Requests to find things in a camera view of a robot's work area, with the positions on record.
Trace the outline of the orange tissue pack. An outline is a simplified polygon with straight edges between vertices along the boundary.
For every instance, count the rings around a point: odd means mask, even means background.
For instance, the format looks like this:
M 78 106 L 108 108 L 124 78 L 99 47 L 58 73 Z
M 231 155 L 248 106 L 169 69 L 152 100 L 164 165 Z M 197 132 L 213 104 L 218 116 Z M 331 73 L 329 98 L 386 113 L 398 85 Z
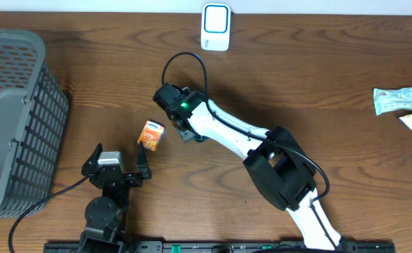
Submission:
M 165 133 L 165 127 L 154 121 L 148 120 L 137 140 L 138 144 L 143 144 L 143 147 L 156 151 L 157 146 Z

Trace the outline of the teal plastic bottle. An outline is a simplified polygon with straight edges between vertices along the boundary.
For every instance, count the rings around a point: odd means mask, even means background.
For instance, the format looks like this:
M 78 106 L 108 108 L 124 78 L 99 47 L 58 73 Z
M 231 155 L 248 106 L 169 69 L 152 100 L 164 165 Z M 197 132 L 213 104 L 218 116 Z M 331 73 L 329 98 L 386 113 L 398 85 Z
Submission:
M 189 130 L 185 130 L 185 131 L 178 130 L 178 132 L 184 142 L 195 141 L 197 143 L 203 143 L 204 141 L 208 139 L 208 137 L 206 136 L 195 134 Z

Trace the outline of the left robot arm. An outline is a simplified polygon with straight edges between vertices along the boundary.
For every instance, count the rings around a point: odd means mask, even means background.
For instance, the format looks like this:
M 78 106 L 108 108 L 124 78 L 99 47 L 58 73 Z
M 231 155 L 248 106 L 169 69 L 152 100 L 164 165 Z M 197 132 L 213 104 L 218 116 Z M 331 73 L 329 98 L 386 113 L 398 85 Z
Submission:
M 129 191 L 140 188 L 152 178 L 152 172 L 142 143 L 139 143 L 137 172 L 124 173 L 122 156 L 118 151 L 104 152 L 99 143 L 82 166 L 82 175 L 102 190 L 86 206 L 86 225 L 80 237 L 78 252 L 134 252 L 132 240 L 126 237 L 126 218 L 129 210 Z

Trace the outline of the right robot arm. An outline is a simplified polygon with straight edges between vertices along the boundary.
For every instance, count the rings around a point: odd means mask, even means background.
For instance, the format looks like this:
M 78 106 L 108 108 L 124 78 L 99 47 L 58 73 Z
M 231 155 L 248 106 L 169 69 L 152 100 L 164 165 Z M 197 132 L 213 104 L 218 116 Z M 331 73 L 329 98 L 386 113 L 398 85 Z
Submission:
M 252 126 L 222 110 L 199 91 L 163 84 L 153 96 L 180 132 L 199 141 L 210 138 L 237 154 L 258 192 L 287 211 L 312 249 L 336 250 L 341 235 L 331 226 L 319 200 L 314 179 L 323 170 L 281 126 L 273 130 Z

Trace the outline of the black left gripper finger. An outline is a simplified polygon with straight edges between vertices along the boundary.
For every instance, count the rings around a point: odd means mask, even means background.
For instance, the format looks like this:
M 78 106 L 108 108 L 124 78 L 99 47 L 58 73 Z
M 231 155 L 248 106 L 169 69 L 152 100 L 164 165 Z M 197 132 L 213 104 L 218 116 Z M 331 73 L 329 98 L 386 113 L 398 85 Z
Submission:
M 138 168 L 139 174 L 141 175 L 142 179 L 152 178 L 152 171 L 146 159 L 145 148 L 142 141 L 139 142 L 139 151 L 136 161 L 136 167 Z
M 100 154 L 103 152 L 103 146 L 101 143 L 98 143 L 92 154 L 89 156 L 87 161 L 84 163 L 85 165 L 95 165 L 98 164 L 98 159 Z

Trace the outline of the pale green wipes pack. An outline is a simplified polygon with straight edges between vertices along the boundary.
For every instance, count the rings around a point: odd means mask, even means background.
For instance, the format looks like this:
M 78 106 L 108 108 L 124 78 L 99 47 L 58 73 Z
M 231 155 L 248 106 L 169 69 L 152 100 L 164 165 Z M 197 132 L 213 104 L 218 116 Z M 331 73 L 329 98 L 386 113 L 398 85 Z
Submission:
M 412 111 L 412 87 L 397 90 L 374 88 L 373 102 L 377 116 L 396 110 Z

